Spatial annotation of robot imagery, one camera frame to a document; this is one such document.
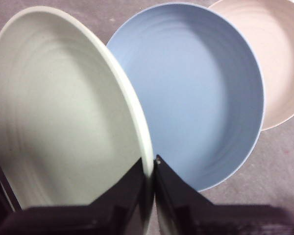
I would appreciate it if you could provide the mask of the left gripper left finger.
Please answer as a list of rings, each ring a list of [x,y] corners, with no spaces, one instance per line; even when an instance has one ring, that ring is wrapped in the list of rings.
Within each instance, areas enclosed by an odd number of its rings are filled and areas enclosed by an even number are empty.
[[[88,205],[31,207],[10,214],[1,235],[143,234],[150,219],[151,196],[142,160]]]

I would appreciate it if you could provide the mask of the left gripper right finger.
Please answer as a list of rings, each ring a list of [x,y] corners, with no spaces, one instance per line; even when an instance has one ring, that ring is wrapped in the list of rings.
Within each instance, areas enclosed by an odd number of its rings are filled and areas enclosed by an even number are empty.
[[[216,205],[157,156],[155,196],[164,235],[294,235],[294,215],[270,205]]]

